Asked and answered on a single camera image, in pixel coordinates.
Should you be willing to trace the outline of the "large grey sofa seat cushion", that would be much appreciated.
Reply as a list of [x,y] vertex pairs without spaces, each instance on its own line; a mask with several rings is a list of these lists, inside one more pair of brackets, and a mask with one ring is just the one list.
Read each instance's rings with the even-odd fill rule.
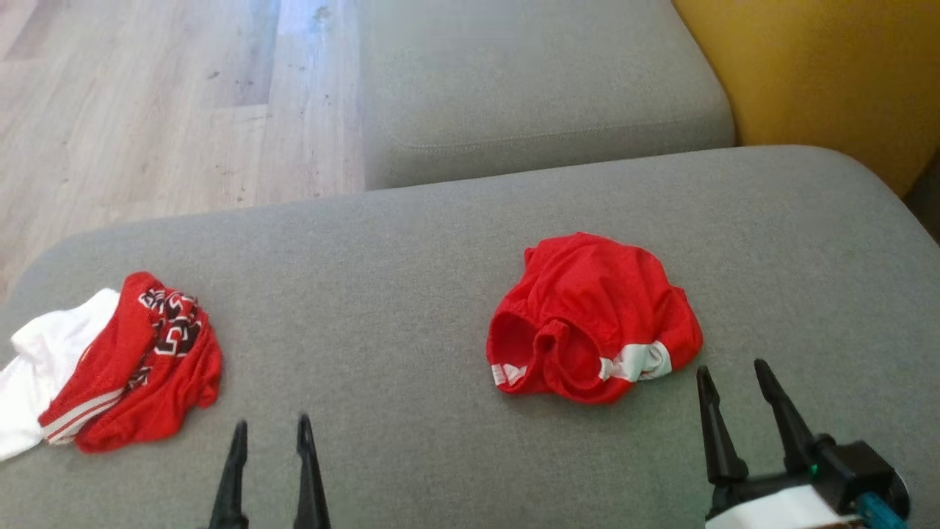
[[593,232],[684,288],[739,454],[782,465],[753,359],[810,428],[902,475],[940,529],[940,245],[883,182],[808,146],[719,148],[168,218],[46,251],[0,306],[0,366],[34,316],[147,270],[195,295],[222,387],[178,435],[0,463],[0,529],[207,525],[248,421],[251,529],[292,529],[310,415],[336,529],[701,529],[693,368],[613,406],[501,394],[491,315],[526,248]]

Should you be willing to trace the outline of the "wide yellow sofa backrest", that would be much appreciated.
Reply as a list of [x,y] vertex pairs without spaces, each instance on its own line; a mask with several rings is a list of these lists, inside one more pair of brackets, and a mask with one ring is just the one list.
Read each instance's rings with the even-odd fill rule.
[[940,152],[940,0],[673,0],[742,146],[855,158],[903,197]]

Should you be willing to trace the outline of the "red and white basketball jersey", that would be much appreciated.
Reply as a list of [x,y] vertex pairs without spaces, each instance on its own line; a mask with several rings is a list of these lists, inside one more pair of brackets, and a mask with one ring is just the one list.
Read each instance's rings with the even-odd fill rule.
[[41,443],[101,454],[176,435],[214,405],[224,353],[198,299],[147,271],[10,339],[0,371],[0,462]]

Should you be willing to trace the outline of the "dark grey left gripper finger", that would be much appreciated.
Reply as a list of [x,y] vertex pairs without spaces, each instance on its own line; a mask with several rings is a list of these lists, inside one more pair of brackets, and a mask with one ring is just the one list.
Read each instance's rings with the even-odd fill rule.
[[216,490],[208,529],[249,529],[242,511],[242,476],[247,461],[247,422],[236,425]]
[[331,529],[316,442],[306,413],[301,414],[297,425],[297,455],[301,472],[293,529]]

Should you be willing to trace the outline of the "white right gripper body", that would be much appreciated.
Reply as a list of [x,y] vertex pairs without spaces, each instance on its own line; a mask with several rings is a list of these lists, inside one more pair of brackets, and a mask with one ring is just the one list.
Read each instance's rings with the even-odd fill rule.
[[867,492],[863,480],[819,473],[711,473],[708,480],[714,492],[704,529],[855,529],[853,506]]

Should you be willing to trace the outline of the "red shorts with white trim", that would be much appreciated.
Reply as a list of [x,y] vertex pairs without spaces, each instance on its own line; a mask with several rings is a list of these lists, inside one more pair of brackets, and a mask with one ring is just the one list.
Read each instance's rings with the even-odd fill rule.
[[491,318],[486,358],[509,395],[617,402],[685,368],[703,331],[684,289],[637,245],[587,232],[540,241]]

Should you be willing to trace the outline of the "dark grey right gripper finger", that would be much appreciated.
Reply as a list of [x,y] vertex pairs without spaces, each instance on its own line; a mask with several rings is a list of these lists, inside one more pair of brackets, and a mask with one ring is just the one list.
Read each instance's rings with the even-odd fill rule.
[[755,359],[754,371],[763,398],[773,410],[786,472],[818,475],[818,458],[823,449],[835,444],[835,439],[830,434],[811,431],[765,359]]
[[737,484],[748,479],[749,469],[733,445],[720,409],[720,395],[707,366],[696,370],[701,409],[701,431],[707,479],[711,484]]

